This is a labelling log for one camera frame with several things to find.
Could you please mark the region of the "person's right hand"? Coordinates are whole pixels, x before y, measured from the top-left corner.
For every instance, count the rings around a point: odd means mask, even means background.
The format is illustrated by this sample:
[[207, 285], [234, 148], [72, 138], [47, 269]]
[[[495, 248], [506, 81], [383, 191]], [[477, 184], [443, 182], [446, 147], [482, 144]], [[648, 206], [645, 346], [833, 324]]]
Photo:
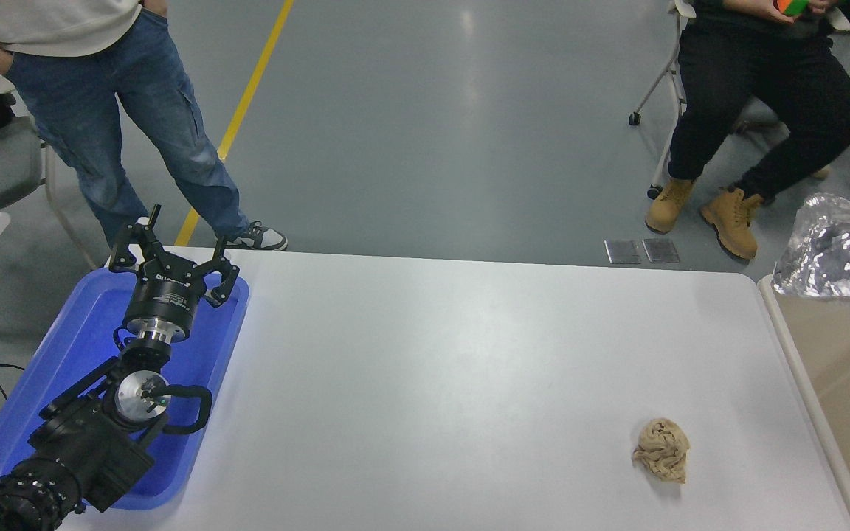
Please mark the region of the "person's right hand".
[[773, 21], [777, 24], [793, 24], [795, 17], [783, 14], [777, 9], [773, 1], [738, 1], [736, 10], [742, 10], [743, 13], [755, 16], [765, 21]]

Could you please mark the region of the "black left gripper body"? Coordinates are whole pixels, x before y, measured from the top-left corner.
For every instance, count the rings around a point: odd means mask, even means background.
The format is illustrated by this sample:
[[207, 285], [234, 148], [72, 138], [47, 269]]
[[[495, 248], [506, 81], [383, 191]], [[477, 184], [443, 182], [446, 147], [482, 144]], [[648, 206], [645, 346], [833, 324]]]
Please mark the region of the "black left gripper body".
[[189, 330], [196, 317], [199, 300], [204, 295], [204, 281], [176, 281], [159, 272], [136, 272], [137, 283], [122, 325], [138, 330], [142, 322], [161, 319], [180, 330]]

